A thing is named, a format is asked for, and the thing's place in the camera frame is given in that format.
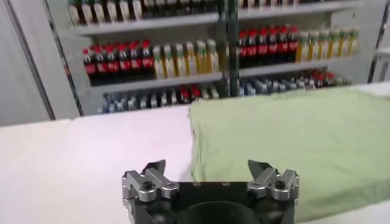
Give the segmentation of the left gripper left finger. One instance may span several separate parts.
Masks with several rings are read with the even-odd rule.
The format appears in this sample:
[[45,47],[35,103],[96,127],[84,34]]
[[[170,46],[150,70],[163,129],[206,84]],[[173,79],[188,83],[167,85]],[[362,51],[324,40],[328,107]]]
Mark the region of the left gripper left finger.
[[164,176],[166,160],[151,162],[138,173],[136,170],[126,171],[122,175],[122,199],[138,198],[139,201],[149,203],[157,199],[159,193],[162,198],[173,199],[179,193],[180,184]]

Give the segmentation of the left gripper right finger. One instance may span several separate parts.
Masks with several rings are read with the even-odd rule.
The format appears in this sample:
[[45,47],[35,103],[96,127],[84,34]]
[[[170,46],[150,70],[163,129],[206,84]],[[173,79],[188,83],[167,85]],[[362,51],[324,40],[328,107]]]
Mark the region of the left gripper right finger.
[[297,200],[300,177],[295,170],[280,173],[269,163],[248,160],[253,180],[247,183],[248,193],[256,199],[271,197],[277,201]]

